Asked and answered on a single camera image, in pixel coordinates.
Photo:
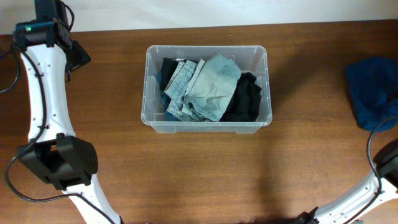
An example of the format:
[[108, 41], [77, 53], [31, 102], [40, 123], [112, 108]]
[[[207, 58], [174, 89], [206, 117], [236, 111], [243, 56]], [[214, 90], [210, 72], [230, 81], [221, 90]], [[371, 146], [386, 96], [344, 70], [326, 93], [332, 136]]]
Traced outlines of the navy blue garment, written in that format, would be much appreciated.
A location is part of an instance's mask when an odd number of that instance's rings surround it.
[[397, 124], [397, 62], [392, 58], [371, 57], [351, 63], [345, 68], [346, 80], [360, 128], [379, 132]]

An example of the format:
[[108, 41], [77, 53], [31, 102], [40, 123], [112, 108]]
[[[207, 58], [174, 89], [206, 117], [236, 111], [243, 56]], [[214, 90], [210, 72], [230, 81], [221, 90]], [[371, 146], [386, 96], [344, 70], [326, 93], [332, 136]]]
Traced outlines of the light blue denim jeans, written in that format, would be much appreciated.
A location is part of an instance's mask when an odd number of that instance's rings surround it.
[[179, 121], [219, 122], [234, 95], [241, 70], [230, 58], [215, 53], [209, 60], [186, 60], [174, 71], [164, 93], [167, 111]]

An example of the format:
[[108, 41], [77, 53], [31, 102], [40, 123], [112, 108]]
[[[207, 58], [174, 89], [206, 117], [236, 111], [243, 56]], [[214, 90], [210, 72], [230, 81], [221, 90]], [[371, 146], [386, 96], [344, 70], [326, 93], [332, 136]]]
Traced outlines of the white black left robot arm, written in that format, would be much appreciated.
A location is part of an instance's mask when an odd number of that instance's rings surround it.
[[12, 48], [21, 54], [30, 101], [29, 143], [20, 161], [45, 184], [70, 198], [87, 223], [122, 223], [101, 189], [94, 146], [77, 138], [68, 112], [65, 83], [90, 62], [70, 37], [74, 13], [63, 1], [35, 2], [36, 18], [16, 25]]

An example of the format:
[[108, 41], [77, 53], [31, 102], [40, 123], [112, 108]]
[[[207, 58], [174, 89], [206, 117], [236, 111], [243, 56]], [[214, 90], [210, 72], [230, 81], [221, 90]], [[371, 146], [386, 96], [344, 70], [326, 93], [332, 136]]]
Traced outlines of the black Nike t-shirt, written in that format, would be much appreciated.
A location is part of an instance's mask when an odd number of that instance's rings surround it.
[[178, 64], [180, 62], [186, 62], [186, 60], [181, 60], [177, 58], [163, 58], [162, 66], [157, 74], [157, 81], [159, 84], [160, 90], [164, 91], [174, 74]]

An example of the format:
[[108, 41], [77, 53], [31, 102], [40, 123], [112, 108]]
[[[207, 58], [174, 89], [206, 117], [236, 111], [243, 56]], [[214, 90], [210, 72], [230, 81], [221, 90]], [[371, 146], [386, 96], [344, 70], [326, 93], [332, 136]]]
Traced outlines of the dark blue denim jeans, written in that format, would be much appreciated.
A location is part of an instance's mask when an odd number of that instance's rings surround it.
[[160, 90], [160, 102], [162, 111], [164, 113], [164, 118], [166, 121], [179, 121], [179, 119], [175, 118], [171, 113], [167, 111], [167, 108], [170, 104], [170, 97], [164, 93], [164, 91]]

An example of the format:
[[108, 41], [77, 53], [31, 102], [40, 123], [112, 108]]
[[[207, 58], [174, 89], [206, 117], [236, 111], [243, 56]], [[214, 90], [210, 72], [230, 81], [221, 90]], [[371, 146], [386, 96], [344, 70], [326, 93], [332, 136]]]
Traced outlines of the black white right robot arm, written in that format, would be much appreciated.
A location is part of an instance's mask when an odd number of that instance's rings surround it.
[[370, 172], [359, 184], [340, 198], [311, 212], [301, 213], [297, 223], [353, 223], [382, 203], [397, 198], [397, 140], [385, 145], [374, 157], [376, 170], [381, 176], [381, 193], [378, 195], [378, 181]]

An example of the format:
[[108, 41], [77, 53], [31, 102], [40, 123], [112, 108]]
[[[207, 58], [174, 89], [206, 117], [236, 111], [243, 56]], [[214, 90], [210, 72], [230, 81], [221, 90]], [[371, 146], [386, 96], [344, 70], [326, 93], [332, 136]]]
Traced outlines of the black shorts red grey waistband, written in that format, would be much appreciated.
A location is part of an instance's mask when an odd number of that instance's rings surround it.
[[221, 122], [255, 122], [262, 99], [262, 88], [256, 85], [256, 79], [251, 72], [241, 74]]

